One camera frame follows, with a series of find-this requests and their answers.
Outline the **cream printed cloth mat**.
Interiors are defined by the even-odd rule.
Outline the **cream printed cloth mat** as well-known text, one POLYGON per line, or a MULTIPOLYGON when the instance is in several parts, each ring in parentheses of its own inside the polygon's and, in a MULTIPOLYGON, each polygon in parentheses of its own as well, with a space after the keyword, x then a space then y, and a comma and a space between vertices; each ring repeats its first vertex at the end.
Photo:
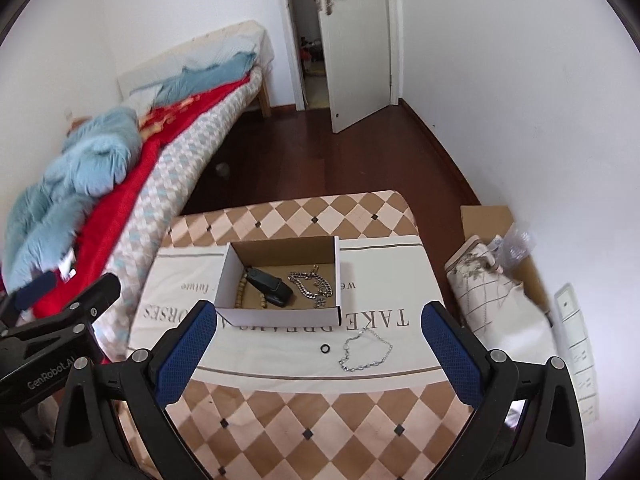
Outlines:
MULTIPOLYGON (((421 330, 439 300, 430 260, 415 236, 342 240, 342 324, 329 328, 235 327, 216 332, 194 378, 245 390, 345 393, 441 382, 421 330)), ((200 300, 214 304, 228 244, 165 247, 156 255, 132 322, 130 350, 155 346, 200 300)))

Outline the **light blue duvet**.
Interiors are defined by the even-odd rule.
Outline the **light blue duvet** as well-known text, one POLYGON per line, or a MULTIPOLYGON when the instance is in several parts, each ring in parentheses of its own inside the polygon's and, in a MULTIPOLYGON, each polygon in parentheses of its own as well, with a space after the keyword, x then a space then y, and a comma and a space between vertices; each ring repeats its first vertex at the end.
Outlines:
POLYGON ((125 180, 141 150, 138 116, 126 106, 70 133, 61 154, 21 192, 6 219, 1 273, 9 292, 58 268, 98 200, 125 180))

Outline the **bed with patterned mattress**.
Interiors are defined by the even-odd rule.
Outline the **bed with patterned mattress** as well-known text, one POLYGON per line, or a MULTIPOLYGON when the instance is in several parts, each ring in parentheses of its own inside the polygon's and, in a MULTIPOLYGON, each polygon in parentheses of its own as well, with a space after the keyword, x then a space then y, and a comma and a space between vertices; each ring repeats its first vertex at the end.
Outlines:
MULTIPOLYGON (((250 76, 248 88, 235 90, 201 114, 163 149, 104 266, 101 275, 113 273, 120 281, 119 298, 98 318, 94 328, 103 352, 111 359, 126 352, 142 289, 172 218, 183 208, 203 169, 244 108, 258 95, 273 50, 265 27, 249 20, 179 44, 118 78, 124 98, 117 106, 136 112, 143 146, 148 137, 142 130, 143 117, 154 108, 153 101, 165 79, 179 75, 183 67, 200 70, 227 62, 238 52, 257 55, 246 75, 250 76)), ((75 276, 79 235, 80 232, 72 250, 52 270, 56 279, 68 281, 75 276)))

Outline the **white door frame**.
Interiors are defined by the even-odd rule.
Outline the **white door frame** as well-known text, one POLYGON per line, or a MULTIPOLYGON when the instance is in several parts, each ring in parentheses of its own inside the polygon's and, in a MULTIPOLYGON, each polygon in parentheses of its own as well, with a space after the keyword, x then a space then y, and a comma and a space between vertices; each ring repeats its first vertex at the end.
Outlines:
MULTIPOLYGON (((398 105, 401 97, 402 69, 404 68, 404 49, 401 40, 404 36, 402 24, 401 0, 387 1, 388 31, 390 32, 390 105, 398 105)), ((290 68, 295 109, 306 110, 307 100, 303 82, 303 69, 300 65, 297 35, 291 0, 279 0, 279 9, 284 30, 284 44, 288 67, 290 68)))

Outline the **white power strip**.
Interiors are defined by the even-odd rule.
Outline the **white power strip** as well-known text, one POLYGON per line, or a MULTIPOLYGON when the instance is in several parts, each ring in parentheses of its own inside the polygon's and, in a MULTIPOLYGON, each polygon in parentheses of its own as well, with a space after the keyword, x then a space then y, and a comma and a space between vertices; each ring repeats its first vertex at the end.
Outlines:
POLYGON ((554 295, 558 309, 565 362, 572 374, 582 423, 587 426, 599 418, 599 393, 596 367, 575 289, 565 284, 554 295))

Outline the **clear plastic bag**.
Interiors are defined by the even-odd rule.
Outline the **clear plastic bag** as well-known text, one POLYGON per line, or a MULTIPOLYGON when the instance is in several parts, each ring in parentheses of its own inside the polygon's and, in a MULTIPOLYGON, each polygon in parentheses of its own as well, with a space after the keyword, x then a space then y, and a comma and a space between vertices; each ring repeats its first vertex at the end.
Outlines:
POLYGON ((515 269, 536 247, 526 222, 514 222, 502 237, 497 260, 504 270, 515 269))

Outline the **white door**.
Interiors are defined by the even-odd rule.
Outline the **white door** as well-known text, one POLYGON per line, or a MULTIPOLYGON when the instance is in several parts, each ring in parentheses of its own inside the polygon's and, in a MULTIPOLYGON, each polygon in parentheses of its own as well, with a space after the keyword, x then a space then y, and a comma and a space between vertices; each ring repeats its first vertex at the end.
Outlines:
POLYGON ((332 130, 339 133, 390 104, 387 0, 320 0, 332 130))

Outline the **red blanket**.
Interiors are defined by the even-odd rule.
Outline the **red blanket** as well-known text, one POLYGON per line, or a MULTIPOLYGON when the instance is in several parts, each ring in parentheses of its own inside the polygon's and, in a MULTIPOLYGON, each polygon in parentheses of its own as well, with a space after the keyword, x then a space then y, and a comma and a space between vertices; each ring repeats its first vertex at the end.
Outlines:
POLYGON ((143 117, 142 130, 148 137, 143 142, 137 165, 111 193, 100 198, 89 214, 79 235, 75 276, 68 281, 62 278, 56 280, 55 288, 32 306, 36 318, 60 313, 66 304, 99 278, 163 149, 201 114, 235 90, 247 89, 249 83, 250 76, 245 76, 238 81, 188 96, 175 104, 154 107, 143 117))

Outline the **checkered diamond tablecloth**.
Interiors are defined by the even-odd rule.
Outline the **checkered diamond tablecloth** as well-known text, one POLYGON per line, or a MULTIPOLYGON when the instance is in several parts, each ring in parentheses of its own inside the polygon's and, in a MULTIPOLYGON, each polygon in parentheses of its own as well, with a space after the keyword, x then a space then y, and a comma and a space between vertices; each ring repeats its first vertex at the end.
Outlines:
MULTIPOLYGON (((334 235, 415 236, 395 191, 278 200, 172 219, 165 247, 334 235)), ((193 378, 167 413, 216 479, 422 479, 471 411, 441 382, 385 391, 245 390, 193 378)))

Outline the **flat brown cardboard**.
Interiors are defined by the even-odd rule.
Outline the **flat brown cardboard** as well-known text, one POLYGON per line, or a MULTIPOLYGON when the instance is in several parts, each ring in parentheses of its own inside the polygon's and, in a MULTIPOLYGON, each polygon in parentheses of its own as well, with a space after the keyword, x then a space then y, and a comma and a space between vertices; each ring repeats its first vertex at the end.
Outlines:
MULTIPOLYGON (((514 223, 507 206, 468 206, 461 208, 461 222, 465 238, 477 235, 487 245, 496 235, 503 236, 514 223)), ((525 258, 511 275, 523 283, 526 296, 544 313, 550 311, 549 298, 531 256, 525 258)))

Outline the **blue folded sheet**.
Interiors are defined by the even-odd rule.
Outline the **blue folded sheet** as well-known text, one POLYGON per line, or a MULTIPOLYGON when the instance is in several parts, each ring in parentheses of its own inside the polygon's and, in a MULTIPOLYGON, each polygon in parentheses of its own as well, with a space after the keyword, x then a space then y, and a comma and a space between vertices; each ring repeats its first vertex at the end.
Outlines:
POLYGON ((179 75, 162 82, 153 106, 171 106, 189 96, 242 80, 252 69, 256 58, 257 55, 254 52, 238 52, 227 62, 212 64, 200 70, 183 67, 179 75))

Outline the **black smart band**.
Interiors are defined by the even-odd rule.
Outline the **black smart band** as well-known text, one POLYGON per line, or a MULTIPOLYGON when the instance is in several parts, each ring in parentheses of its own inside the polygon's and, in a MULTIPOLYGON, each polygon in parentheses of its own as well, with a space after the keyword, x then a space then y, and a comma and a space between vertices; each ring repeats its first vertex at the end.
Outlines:
POLYGON ((260 292, 266 304, 284 308, 293 297, 291 287, 284 281, 263 270, 248 268, 246 270, 247 281, 260 292))

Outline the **floral fabric bag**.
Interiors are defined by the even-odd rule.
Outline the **floral fabric bag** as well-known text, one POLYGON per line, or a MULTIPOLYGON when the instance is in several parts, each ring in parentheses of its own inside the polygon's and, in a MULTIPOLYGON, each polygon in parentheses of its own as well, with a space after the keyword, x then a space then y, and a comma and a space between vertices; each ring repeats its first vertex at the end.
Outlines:
POLYGON ((445 272, 465 326, 487 349, 536 364, 556 355, 548 318, 526 296, 523 284, 504 273, 478 236, 454 253, 445 272))

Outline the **white cardboard box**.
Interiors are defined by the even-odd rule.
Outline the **white cardboard box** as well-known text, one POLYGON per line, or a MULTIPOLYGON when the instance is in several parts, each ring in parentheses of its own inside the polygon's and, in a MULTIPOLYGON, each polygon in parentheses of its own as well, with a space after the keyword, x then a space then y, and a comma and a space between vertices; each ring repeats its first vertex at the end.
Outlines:
POLYGON ((336 236, 232 242, 214 299, 217 314, 235 327, 333 328, 342 324, 340 242, 336 236), (255 268, 292 288, 284 308, 266 304, 246 279, 255 268))

